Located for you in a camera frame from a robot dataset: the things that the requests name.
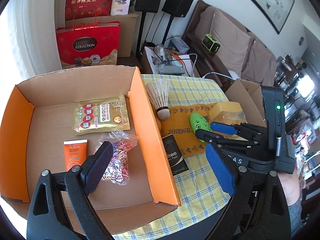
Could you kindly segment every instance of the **speaker stand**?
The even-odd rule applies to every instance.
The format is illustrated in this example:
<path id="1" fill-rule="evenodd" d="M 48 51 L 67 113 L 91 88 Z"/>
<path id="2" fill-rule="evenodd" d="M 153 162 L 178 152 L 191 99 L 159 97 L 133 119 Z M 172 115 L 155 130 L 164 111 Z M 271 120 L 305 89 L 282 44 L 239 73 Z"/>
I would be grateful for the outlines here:
<path id="1" fill-rule="evenodd" d="M 146 12 L 142 12 L 141 22 L 140 22 L 140 29 L 139 29 L 139 35 L 138 35 L 138 42 L 137 42 L 137 50 L 136 50 L 136 58 L 137 58 L 139 61 L 141 60 L 140 47 L 141 47 L 141 39 L 142 39 L 144 21 L 146 20 L 146 15 L 147 15 Z"/>
<path id="2" fill-rule="evenodd" d="M 164 36 L 163 36 L 162 45 L 164 45 L 164 43 L 165 43 L 165 41 L 167 39 L 167 36 L 168 36 L 168 33 L 169 33 L 169 30 L 170 30 L 170 27 L 171 27 L 173 19 L 174 19 L 174 16 L 170 15 L 168 26 L 167 26 L 167 29 L 165 30 L 165 33 L 164 33 Z"/>

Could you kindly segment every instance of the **gray sleeve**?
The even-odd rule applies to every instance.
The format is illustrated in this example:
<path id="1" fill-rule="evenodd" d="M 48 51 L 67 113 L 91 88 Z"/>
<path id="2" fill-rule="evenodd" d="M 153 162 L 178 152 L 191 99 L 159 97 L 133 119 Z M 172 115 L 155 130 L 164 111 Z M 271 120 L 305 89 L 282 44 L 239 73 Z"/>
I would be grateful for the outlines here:
<path id="1" fill-rule="evenodd" d="M 291 237 L 293 237 L 299 231 L 299 229 L 302 227 L 301 197 L 299 198 L 299 200 L 295 204 L 293 204 L 292 206 L 289 206 L 288 208 L 289 208 L 290 223 L 291 223 Z"/>

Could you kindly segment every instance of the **metal screw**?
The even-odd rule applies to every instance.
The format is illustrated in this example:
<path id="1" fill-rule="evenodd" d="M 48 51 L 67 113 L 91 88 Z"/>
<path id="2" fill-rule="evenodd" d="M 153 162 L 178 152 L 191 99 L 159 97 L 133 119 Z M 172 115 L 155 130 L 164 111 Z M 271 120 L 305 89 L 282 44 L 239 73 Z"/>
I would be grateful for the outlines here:
<path id="1" fill-rule="evenodd" d="M 44 177 L 47 176 L 48 174 L 49 174 L 48 170 L 44 170 L 44 171 L 41 172 L 41 175 L 44 176 Z"/>
<path id="2" fill-rule="evenodd" d="M 72 170 L 73 172 L 77 172 L 77 171 L 80 170 L 80 166 L 79 166 L 79 165 L 75 165 L 75 166 L 73 166 L 73 167 L 71 168 L 71 170 Z"/>
<path id="3" fill-rule="evenodd" d="M 246 172 L 246 171 L 247 171 L 247 168 L 244 167 L 244 166 L 239 166 L 239 171 L 241 171 L 241 172 Z"/>
<path id="4" fill-rule="evenodd" d="M 276 176 L 277 176 L 277 173 L 276 173 L 275 171 L 270 171 L 270 175 L 271 175 L 272 177 L 276 177 Z"/>

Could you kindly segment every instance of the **yellow plaid tablecloth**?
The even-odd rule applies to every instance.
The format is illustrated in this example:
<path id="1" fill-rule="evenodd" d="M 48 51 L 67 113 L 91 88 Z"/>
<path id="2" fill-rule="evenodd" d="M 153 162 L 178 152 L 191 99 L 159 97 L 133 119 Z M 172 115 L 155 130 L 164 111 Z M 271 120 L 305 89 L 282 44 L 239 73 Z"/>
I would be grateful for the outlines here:
<path id="1" fill-rule="evenodd" d="M 170 80 L 169 107 L 228 101 L 212 80 L 168 75 L 142 75 L 142 78 L 145 84 L 159 78 Z M 174 177 L 181 207 L 143 227 L 113 235 L 116 240 L 157 239 L 202 221 L 228 203 L 230 196 L 222 191 L 205 153 L 185 160 L 189 171 Z"/>

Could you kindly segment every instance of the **green object with paw prints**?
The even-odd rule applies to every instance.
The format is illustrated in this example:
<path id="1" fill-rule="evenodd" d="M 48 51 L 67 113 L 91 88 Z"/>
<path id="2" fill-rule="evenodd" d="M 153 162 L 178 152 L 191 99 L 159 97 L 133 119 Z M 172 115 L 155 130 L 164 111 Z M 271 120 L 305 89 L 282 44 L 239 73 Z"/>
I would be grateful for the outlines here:
<path id="1" fill-rule="evenodd" d="M 199 113 L 192 113 L 189 117 L 190 125 L 193 133 L 196 133 L 196 130 L 203 129 L 206 131 L 211 131 L 209 123 L 207 120 Z"/>

